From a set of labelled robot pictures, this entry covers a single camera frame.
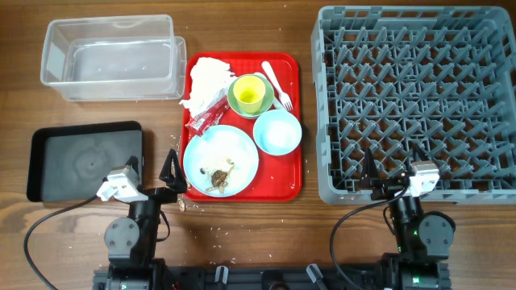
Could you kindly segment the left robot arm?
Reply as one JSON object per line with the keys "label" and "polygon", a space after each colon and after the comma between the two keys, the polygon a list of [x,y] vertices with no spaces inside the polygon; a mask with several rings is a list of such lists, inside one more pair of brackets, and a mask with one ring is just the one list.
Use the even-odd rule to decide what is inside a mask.
{"label": "left robot arm", "polygon": [[97,196],[129,204],[126,217],[114,220],[104,234],[110,265],[107,272],[94,274],[94,289],[174,289],[175,281],[163,259],[155,257],[160,222],[166,216],[163,204],[176,203],[187,183],[175,150],[170,150],[160,172],[164,187],[141,189],[138,158],[113,168],[103,179]]}

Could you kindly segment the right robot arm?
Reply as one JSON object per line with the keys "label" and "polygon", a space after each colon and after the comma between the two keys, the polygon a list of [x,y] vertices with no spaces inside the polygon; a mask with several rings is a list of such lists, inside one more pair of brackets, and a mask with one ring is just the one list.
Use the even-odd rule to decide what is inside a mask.
{"label": "right robot arm", "polygon": [[448,259],[456,231],[455,222],[444,213],[424,212],[421,198],[434,191],[439,169],[421,150],[419,158],[400,176],[382,179],[372,152],[364,154],[360,186],[371,189],[371,199],[385,204],[390,212],[389,228],[398,253],[386,253],[375,266],[377,289],[450,288],[449,273],[442,263]]}

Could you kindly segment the white napkin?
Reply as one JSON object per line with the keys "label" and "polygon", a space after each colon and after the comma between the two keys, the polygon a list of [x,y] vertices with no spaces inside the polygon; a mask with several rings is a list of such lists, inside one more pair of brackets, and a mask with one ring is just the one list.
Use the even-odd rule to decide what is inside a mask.
{"label": "white napkin", "polygon": [[190,71],[192,79],[188,100],[179,102],[190,112],[191,118],[207,111],[224,96],[229,86],[237,79],[231,66],[211,57],[201,57]]}

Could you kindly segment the light blue bowl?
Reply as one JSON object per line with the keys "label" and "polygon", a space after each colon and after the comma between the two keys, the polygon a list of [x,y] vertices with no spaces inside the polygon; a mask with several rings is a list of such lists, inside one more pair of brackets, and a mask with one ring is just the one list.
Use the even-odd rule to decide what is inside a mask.
{"label": "light blue bowl", "polygon": [[255,121],[253,138],[263,152],[268,155],[288,155],[294,151],[302,139],[299,120],[286,110],[269,110]]}

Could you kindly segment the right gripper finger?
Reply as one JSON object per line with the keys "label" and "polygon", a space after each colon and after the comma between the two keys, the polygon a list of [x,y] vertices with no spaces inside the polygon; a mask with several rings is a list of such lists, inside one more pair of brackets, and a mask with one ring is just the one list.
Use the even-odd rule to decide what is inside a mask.
{"label": "right gripper finger", "polygon": [[369,148],[364,153],[364,162],[360,176],[360,187],[363,189],[374,189],[381,186],[381,179],[377,171],[375,159]]}
{"label": "right gripper finger", "polygon": [[429,161],[427,154],[423,152],[421,147],[417,143],[411,144],[412,157],[414,162]]}

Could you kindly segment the red snack wrapper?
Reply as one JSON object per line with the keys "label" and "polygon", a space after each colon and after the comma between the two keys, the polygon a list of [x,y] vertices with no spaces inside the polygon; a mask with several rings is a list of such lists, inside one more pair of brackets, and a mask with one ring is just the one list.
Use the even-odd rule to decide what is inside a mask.
{"label": "red snack wrapper", "polygon": [[221,117],[230,109],[227,96],[223,96],[208,110],[195,118],[191,118],[185,125],[192,135],[202,136],[211,126],[218,125]]}

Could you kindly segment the yellow plastic cup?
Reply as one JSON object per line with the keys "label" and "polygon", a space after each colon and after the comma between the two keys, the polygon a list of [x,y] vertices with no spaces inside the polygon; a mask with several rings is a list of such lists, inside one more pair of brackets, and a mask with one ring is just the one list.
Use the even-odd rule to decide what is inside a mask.
{"label": "yellow plastic cup", "polygon": [[241,110],[254,114],[259,110],[266,93],[265,83],[256,75],[239,77],[233,85],[233,94]]}

